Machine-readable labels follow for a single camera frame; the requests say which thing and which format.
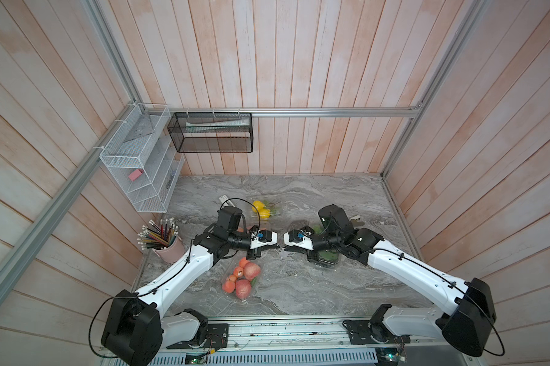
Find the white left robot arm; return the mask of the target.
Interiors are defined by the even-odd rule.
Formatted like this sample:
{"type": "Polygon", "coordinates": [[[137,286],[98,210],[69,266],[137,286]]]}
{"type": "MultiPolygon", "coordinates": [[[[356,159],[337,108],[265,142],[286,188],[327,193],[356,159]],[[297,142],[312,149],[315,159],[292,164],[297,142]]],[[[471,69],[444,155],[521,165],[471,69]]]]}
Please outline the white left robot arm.
{"type": "Polygon", "coordinates": [[[216,223],[197,235],[186,251],[163,274],[131,293],[123,290],[110,297],[110,311],[102,332],[101,344],[110,358],[128,365],[147,365],[161,349],[178,344],[210,348],[208,320],[201,313],[186,309],[167,317],[175,300],[200,276],[231,250],[245,251],[250,257],[277,246],[277,235],[259,226],[245,227],[242,210],[226,206],[218,211],[216,223]]]}

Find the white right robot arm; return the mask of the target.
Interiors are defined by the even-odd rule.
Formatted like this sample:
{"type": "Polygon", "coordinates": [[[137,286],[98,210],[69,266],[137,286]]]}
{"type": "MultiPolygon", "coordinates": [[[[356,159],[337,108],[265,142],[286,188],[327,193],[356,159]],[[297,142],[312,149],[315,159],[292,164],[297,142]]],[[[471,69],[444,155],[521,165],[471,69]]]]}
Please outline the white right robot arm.
{"type": "Polygon", "coordinates": [[[285,249],[305,253],[311,260],[325,250],[335,250],[375,270],[400,280],[433,305],[404,309],[380,306],[369,321],[371,337],[389,343],[400,336],[443,339],[465,355],[480,357],[497,316],[489,285],[479,278],[465,281],[439,271],[394,246],[380,234],[356,229],[344,209],[335,204],[318,212],[323,230],[306,226],[284,235],[285,249]]]}

